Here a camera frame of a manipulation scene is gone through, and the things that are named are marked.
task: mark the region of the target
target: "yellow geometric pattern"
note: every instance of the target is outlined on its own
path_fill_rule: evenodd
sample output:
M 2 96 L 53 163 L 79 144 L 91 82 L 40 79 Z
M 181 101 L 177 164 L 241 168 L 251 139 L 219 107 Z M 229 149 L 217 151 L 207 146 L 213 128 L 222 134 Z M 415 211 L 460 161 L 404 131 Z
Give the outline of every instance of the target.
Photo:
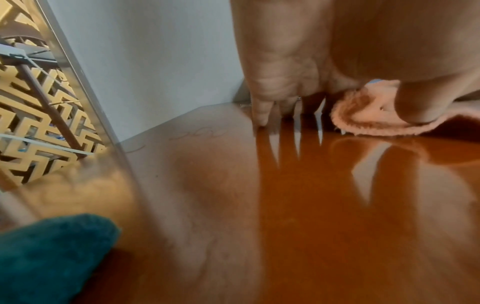
M 37 28 L 20 0 L 0 0 L 0 27 L 14 21 Z M 29 40 L 24 43 L 35 45 Z M 52 103 L 77 100 L 68 94 L 73 90 L 60 70 L 47 72 L 60 81 L 63 88 L 53 79 L 45 77 L 40 70 L 33 68 L 31 71 Z M 53 107 L 59 111 L 84 151 L 95 153 L 105 149 L 79 103 L 63 103 Z M 40 102 L 19 77 L 16 67 L 0 65 L 0 133 L 69 147 L 51 123 Z M 0 138 L 0 169 L 16 185 L 35 180 L 76 160 L 77 156 L 71 152 Z

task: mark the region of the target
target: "gray wall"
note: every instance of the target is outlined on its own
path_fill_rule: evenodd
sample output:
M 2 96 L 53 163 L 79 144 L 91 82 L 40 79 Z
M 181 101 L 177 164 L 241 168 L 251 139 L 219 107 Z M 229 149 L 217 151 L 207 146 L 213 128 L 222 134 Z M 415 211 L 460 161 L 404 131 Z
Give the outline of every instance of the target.
M 119 141 L 248 98 L 227 0 L 46 1 Z

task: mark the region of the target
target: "blue object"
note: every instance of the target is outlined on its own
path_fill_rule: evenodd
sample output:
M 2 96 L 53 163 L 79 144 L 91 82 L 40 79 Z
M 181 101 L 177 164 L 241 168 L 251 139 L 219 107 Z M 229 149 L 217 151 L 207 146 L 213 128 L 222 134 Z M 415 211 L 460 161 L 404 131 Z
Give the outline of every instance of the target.
M 104 217 L 42 220 L 0 235 L 0 304 L 67 304 L 120 235 Z

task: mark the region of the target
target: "hand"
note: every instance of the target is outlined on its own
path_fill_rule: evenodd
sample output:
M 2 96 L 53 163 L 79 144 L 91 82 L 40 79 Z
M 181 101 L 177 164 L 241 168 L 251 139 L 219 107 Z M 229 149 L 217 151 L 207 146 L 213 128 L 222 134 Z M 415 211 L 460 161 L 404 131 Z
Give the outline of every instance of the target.
M 480 89 L 476 0 L 231 0 L 253 120 L 274 102 L 290 116 L 299 96 L 315 112 L 326 94 L 398 79 L 399 116 L 436 119 Z

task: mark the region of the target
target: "blue-green towel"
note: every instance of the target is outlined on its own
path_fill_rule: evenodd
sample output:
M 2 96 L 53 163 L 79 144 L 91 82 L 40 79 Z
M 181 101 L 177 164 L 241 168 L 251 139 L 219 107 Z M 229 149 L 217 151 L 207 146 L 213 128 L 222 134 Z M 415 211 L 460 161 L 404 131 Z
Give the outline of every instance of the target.
M 120 230 L 82 214 L 0 235 L 0 304 L 67 304 L 110 251 Z

